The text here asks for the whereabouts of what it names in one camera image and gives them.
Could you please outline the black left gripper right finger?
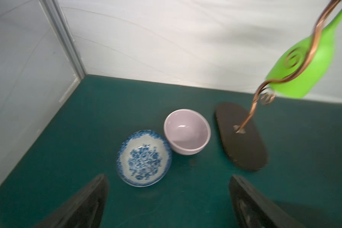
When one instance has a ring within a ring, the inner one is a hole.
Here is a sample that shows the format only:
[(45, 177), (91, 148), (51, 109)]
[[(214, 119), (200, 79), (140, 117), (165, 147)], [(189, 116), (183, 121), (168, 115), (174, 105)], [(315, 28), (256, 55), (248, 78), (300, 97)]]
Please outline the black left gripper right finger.
[(241, 228), (304, 227), (242, 176), (231, 177), (229, 191), (235, 216)]

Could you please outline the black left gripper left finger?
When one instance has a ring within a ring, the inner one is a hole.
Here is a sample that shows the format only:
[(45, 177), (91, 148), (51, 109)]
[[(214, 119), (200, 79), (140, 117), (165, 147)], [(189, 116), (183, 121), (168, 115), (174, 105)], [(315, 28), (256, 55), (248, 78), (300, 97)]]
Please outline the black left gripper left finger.
[(35, 228), (99, 228), (109, 192), (108, 179), (97, 175)]

